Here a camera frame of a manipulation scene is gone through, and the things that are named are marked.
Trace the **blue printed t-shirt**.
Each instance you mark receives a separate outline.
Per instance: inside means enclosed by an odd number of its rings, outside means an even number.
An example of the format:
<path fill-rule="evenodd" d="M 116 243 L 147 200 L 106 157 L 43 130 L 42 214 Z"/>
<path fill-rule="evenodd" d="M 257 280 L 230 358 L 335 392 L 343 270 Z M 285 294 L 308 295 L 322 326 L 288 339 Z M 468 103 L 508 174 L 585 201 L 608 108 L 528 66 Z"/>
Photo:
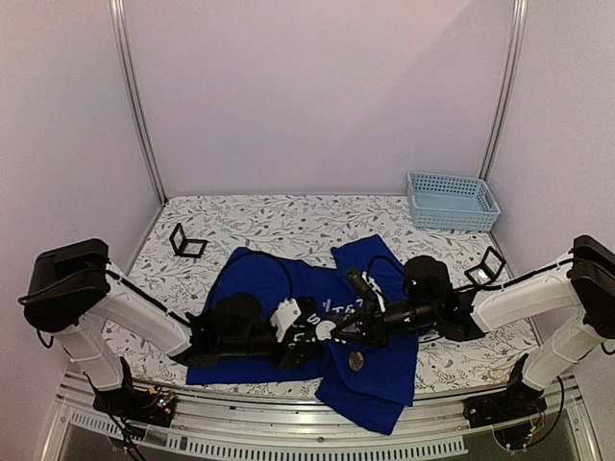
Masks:
<path fill-rule="evenodd" d="M 205 310 L 236 293 L 249 293 L 262 304 L 267 320 L 289 295 L 312 297 L 319 317 L 350 314 L 362 301 L 345 278 L 351 267 L 366 271 L 391 302 L 404 298 L 403 276 L 393 265 L 372 257 L 383 255 L 402 266 L 383 240 L 369 236 L 331 250 L 334 267 L 311 266 L 303 260 L 284 259 L 237 248 L 230 255 L 212 286 Z M 351 351 L 359 351 L 364 366 L 358 373 L 348 365 Z M 315 395 L 335 412 L 367 430 L 389 435 L 403 409 L 411 406 L 415 394 L 418 336 L 415 333 L 391 337 L 387 347 L 374 349 L 328 340 L 317 345 L 317 354 L 302 366 L 276 370 L 264 357 L 221 360 L 210 367 L 191 368 L 189 385 L 265 383 L 319 378 Z"/>

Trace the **round yellow blue brooch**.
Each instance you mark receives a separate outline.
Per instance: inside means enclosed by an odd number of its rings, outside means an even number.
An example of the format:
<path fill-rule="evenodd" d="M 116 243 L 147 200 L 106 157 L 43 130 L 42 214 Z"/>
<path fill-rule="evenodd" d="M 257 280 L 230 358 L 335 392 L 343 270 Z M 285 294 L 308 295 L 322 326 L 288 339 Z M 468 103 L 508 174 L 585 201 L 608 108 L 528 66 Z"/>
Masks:
<path fill-rule="evenodd" d="M 364 366 L 362 353 L 359 351 L 351 351 L 348 357 L 348 365 L 353 372 L 360 372 Z"/>

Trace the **round light blue brooch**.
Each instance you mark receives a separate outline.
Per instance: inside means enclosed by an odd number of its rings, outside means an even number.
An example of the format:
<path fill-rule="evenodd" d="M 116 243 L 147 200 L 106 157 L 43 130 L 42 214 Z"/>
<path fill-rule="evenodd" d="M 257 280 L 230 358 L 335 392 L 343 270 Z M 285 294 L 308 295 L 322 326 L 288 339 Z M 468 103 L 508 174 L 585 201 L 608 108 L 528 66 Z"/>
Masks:
<path fill-rule="evenodd" d="M 332 331 L 336 328 L 336 324 L 330 320 L 323 320 L 314 329 L 315 338 L 318 341 L 326 341 L 332 339 Z"/>

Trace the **black brooch box yellow brooch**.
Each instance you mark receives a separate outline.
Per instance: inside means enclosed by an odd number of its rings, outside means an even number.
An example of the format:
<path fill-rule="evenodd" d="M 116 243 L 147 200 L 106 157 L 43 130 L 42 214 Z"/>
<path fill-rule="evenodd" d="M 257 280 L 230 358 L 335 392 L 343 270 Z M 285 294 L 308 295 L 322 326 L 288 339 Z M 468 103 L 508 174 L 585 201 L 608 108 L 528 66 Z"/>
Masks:
<path fill-rule="evenodd" d="M 169 241 L 174 255 L 185 258 L 201 258 L 209 243 L 206 239 L 188 238 L 181 223 L 175 225 Z"/>

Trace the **black brooch box silver brooch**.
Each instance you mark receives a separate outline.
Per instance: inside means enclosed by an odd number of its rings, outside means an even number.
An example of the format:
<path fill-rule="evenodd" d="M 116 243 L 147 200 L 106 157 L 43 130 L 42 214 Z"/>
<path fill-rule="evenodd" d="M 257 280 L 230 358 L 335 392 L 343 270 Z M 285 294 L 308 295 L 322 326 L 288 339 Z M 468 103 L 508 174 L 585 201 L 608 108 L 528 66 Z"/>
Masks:
<path fill-rule="evenodd" d="M 464 272 L 473 287 L 483 287 L 498 279 L 505 267 L 505 259 L 492 246 L 483 254 L 480 263 Z"/>

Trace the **light blue plastic basket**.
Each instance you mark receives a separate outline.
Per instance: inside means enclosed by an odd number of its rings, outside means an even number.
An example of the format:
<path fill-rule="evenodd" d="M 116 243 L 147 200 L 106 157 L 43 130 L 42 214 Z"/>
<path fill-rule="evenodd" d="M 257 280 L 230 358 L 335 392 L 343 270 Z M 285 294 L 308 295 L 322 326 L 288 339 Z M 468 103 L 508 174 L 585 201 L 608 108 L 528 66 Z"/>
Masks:
<path fill-rule="evenodd" d="M 481 179 L 408 172 L 406 183 L 409 213 L 416 228 L 489 232 L 501 215 Z"/>

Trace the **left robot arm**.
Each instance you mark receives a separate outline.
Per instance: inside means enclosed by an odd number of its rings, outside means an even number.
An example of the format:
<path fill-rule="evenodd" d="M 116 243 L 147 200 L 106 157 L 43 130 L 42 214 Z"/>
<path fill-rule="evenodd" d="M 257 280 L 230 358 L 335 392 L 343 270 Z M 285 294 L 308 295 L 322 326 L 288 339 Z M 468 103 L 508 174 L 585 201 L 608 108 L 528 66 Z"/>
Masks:
<path fill-rule="evenodd" d="M 18 301 L 27 322 L 57 339 L 123 417 L 135 416 L 143 398 L 126 382 L 129 368 L 91 325 L 92 316 L 137 334 L 191 371 L 238 360 L 295 370 L 319 351 L 316 343 L 290 333 L 313 307 L 312 299 L 285 300 L 265 319 L 258 298 L 239 292 L 199 315 L 180 316 L 128 280 L 97 238 L 40 254 L 29 290 Z"/>

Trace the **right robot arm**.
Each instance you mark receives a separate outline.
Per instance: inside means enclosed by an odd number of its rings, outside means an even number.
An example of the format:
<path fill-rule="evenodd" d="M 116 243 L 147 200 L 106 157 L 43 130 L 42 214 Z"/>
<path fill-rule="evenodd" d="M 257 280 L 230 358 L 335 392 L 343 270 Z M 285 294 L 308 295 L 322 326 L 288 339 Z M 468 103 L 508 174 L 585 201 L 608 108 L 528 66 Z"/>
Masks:
<path fill-rule="evenodd" d="M 404 266 L 406 298 L 387 303 L 356 268 L 346 278 L 364 300 L 336 323 L 334 339 L 384 347 L 392 335 L 432 328 L 456 342 L 562 308 L 575 311 L 538 350 L 517 361 L 497 410 L 518 418 L 560 374 L 614 336 L 614 254 L 589 235 L 552 263 L 503 283 L 453 287 L 445 263 L 419 255 Z"/>

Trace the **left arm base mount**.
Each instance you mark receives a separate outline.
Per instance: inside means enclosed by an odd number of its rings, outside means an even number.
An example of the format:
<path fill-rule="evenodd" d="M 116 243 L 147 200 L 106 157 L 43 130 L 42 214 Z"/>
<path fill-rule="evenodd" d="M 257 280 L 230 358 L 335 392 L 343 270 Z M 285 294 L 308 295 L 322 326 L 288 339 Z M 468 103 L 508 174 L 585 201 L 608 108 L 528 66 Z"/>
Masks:
<path fill-rule="evenodd" d="M 131 369 L 120 358 L 123 378 L 120 387 L 108 391 L 94 390 L 93 408 L 108 415 L 160 427 L 171 426 L 177 406 L 177 395 L 155 386 L 147 391 L 134 387 Z"/>

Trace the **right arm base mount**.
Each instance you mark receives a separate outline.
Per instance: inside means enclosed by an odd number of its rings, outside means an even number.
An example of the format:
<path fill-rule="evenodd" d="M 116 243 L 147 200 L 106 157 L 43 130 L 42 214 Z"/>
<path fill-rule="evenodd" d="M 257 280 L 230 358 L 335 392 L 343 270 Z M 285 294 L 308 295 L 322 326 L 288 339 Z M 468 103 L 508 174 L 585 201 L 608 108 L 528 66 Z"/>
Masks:
<path fill-rule="evenodd" d="M 523 366 L 529 355 L 524 354 L 512 368 L 503 391 L 471 397 L 463 401 L 463 417 L 471 428 L 507 423 L 520 418 L 544 415 L 547 404 L 544 392 L 537 391 L 522 382 Z M 538 423 L 509 425 L 496 429 L 496 442 L 509 451 L 529 447 Z"/>

